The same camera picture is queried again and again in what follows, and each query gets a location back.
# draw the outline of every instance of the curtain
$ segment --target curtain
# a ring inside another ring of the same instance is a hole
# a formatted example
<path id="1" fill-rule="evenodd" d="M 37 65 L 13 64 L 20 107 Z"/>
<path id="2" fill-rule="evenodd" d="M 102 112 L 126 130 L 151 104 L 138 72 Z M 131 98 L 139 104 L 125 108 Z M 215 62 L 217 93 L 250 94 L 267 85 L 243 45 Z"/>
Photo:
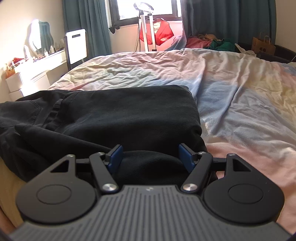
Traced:
<path id="1" fill-rule="evenodd" d="M 63 15 L 65 32 L 86 30 L 87 59 L 112 53 L 104 0 L 63 0 Z"/>
<path id="2" fill-rule="evenodd" d="M 252 38 L 276 36 L 275 0 L 181 0 L 183 34 L 167 49 L 181 49 L 186 39 L 214 34 L 235 43 L 252 44 Z"/>
<path id="3" fill-rule="evenodd" d="M 50 33 L 49 23 L 39 21 L 40 39 L 41 39 L 41 53 L 44 54 L 44 49 L 50 50 L 50 46 L 54 45 L 54 40 Z"/>

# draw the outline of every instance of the green clothing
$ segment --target green clothing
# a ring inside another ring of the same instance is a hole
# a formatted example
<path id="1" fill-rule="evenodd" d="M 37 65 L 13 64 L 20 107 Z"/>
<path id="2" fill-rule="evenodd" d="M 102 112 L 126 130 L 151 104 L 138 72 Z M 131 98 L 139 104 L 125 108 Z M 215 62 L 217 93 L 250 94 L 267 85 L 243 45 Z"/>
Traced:
<path id="1" fill-rule="evenodd" d="M 223 39 L 222 41 L 213 40 L 211 45 L 206 47 L 206 49 L 235 52 L 235 45 L 230 41 L 230 39 Z"/>

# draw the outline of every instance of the mirror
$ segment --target mirror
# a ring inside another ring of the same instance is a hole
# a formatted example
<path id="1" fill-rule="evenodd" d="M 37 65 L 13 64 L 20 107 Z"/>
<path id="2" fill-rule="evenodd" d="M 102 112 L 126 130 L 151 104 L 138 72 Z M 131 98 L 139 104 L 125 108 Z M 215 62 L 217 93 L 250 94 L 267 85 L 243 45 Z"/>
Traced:
<path id="1" fill-rule="evenodd" d="M 50 33 L 48 22 L 33 20 L 31 33 L 29 36 L 29 46 L 37 55 L 44 55 L 44 49 L 49 52 L 50 46 L 54 45 L 54 40 Z"/>

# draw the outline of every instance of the dresser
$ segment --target dresser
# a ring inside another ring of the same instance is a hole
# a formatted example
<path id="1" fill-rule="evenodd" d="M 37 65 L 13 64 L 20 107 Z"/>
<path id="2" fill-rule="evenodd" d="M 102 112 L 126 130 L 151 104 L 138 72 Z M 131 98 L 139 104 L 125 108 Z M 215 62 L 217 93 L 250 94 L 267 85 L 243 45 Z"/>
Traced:
<path id="1" fill-rule="evenodd" d="M 6 79 L 12 101 L 48 89 L 68 72 L 65 50 L 36 62 L 27 61 L 15 67 L 15 74 Z"/>

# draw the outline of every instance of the wall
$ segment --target wall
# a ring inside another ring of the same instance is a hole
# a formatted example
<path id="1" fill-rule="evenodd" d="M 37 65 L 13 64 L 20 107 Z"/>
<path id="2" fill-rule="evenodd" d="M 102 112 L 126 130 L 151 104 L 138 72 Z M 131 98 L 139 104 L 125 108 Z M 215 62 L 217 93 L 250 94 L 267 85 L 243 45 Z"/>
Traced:
<path id="1" fill-rule="evenodd" d="M 34 19 L 49 22 L 55 42 L 64 37 L 62 0 L 2 0 L 0 2 L 0 102 L 9 100 L 2 65 L 24 57 L 28 26 Z"/>
<path id="2" fill-rule="evenodd" d="M 276 0 L 276 44 L 296 52 L 296 0 Z"/>
<path id="3" fill-rule="evenodd" d="M 181 35 L 183 31 L 182 21 L 171 21 L 170 27 L 175 36 Z M 112 53 L 119 52 L 129 52 L 134 51 L 136 40 L 137 40 L 138 25 L 133 24 L 129 26 L 120 27 L 119 30 L 115 30 L 115 33 L 110 32 L 110 40 Z M 168 41 L 160 46 L 156 46 L 158 51 L 163 51 L 171 46 L 174 37 L 170 38 Z M 141 41 L 141 51 L 144 51 L 144 42 Z"/>

